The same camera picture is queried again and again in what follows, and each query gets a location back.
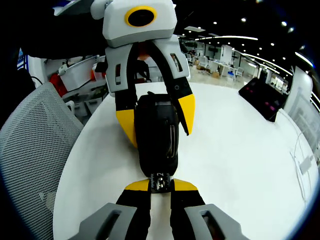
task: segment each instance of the white wall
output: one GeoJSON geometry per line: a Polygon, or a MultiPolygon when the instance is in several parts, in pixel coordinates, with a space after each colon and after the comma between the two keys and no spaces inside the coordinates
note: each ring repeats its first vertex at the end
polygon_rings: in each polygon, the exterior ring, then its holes
{"type": "Polygon", "coordinates": [[[254,68],[253,66],[250,66],[243,58],[241,59],[240,67],[243,68],[245,74],[252,76],[257,76],[258,74],[258,67],[254,68]]]}
{"type": "Polygon", "coordinates": [[[306,99],[310,99],[313,88],[312,78],[302,71],[299,67],[295,67],[290,94],[285,103],[284,110],[289,114],[294,106],[298,92],[306,99]]]}
{"type": "Polygon", "coordinates": [[[240,61],[240,53],[235,52],[234,55],[236,55],[238,58],[234,59],[233,66],[234,66],[235,68],[238,68],[238,67],[239,67],[239,61],[240,61]]]}
{"type": "Polygon", "coordinates": [[[211,46],[211,45],[207,44],[207,45],[205,46],[205,55],[206,55],[207,57],[213,58],[213,57],[214,57],[214,52],[213,52],[213,51],[210,51],[209,48],[214,48],[214,46],[211,46]]]}

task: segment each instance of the white pillar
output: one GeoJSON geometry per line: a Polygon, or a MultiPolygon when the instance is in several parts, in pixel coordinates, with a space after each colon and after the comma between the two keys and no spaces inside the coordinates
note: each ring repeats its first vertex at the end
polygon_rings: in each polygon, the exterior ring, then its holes
{"type": "Polygon", "coordinates": [[[290,94],[284,106],[284,110],[286,111],[286,113],[290,113],[291,109],[294,106],[298,93],[302,94],[303,97],[305,97],[305,99],[310,99],[312,88],[312,78],[296,66],[293,75],[290,94]]]}

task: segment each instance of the white round table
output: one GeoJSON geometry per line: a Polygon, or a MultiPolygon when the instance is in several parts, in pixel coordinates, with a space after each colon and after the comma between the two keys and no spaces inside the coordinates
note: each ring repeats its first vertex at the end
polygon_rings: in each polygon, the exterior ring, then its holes
{"type": "MultiPolygon", "coordinates": [[[[193,131],[180,125],[178,168],[174,178],[197,186],[206,204],[213,203],[241,224],[251,240],[285,238],[305,210],[291,156],[300,130],[283,110],[275,123],[265,120],[235,89],[191,83],[196,98],[193,131]]],[[[163,82],[136,85],[137,96],[166,93],[163,82]]],[[[304,155],[312,154],[303,135],[304,155]]],[[[300,149],[296,149],[299,161],[300,149]]],[[[315,161],[302,176],[306,199],[318,180],[315,161]]],[[[56,192],[53,236],[74,236],[81,221],[106,203],[115,203],[124,188],[146,177],[138,150],[116,119],[115,99],[107,96],[78,137],[56,192]]],[[[170,193],[151,197],[149,240],[173,239],[170,193]]]]}

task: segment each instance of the black object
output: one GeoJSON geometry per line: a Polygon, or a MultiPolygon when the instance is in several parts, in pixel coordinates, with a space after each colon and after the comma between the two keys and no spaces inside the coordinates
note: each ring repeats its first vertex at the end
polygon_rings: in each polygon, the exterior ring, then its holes
{"type": "Polygon", "coordinates": [[[130,14],[128,22],[134,27],[146,26],[155,19],[152,11],[141,9],[130,14]]]}
{"type": "Polygon", "coordinates": [[[278,110],[285,105],[287,100],[286,95],[256,77],[241,88],[239,94],[270,122],[276,121],[278,110]]]}
{"type": "Polygon", "coordinates": [[[136,60],[135,61],[135,67],[136,67],[136,73],[139,73],[147,81],[151,82],[149,66],[148,66],[148,64],[146,64],[145,61],[136,60]]]}
{"type": "Polygon", "coordinates": [[[95,72],[96,73],[105,73],[108,69],[107,58],[104,58],[104,61],[100,61],[96,64],[95,72]]]}
{"type": "Polygon", "coordinates": [[[178,167],[179,120],[168,94],[140,97],[134,113],[140,167],[147,177],[178,167]]]}
{"type": "Polygon", "coordinates": [[[267,80],[267,72],[262,70],[259,79],[265,83],[267,80]]]}
{"type": "Polygon", "coordinates": [[[171,179],[169,173],[152,173],[150,176],[150,190],[152,194],[171,192],[171,179]]]}

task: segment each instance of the ceiling light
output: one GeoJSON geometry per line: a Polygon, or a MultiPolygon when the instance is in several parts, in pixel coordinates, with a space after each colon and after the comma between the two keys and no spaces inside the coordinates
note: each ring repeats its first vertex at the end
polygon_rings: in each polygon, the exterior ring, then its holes
{"type": "Polygon", "coordinates": [[[299,58],[307,62],[311,67],[314,67],[313,63],[308,58],[303,56],[301,53],[295,52],[295,55],[297,55],[299,58]]]}
{"type": "Polygon", "coordinates": [[[250,62],[248,62],[248,64],[249,64],[251,67],[254,67],[254,68],[257,67],[256,65],[254,65],[254,64],[252,64],[252,63],[250,63],[250,62]]]}
{"type": "Polygon", "coordinates": [[[195,27],[195,26],[187,26],[187,27],[184,28],[184,30],[194,31],[194,32],[197,32],[197,33],[205,31],[205,29],[203,29],[201,27],[195,27]]]}
{"type": "Polygon", "coordinates": [[[215,39],[249,39],[249,40],[258,40],[256,37],[251,36],[233,36],[233,35],[226,35],[226,36],[215,36],[215,39]]]}
{"type": "Polygon", "coordinates": [[[293,74],[292,74],[291,72],[285,70],[284,68],[278,66],[277,64],[275,64],[275,63],[273,63],[273,62],[271,62],[271,61],[268,61],[268,60],[265,60],[265,59],[263,59],[263,58],[261,58],[261,57],[254,56],[254,55],[250,55],[250,54],[247,54],[247,53],[244,53],[243,55],[245,55],[245,56],[250,56],[250,57],[259,59],[259,60],[261,60],[261,61],[265,61],[265,62],[267,62],[267,63],[269,63],[269,64],[271,64],[271,65],[273,65],[273,66],[276,66],[277,68],[281,69],[282,71],[285,71],[285,72],[288,73],[289,75],[293,76],[293,74]]]}

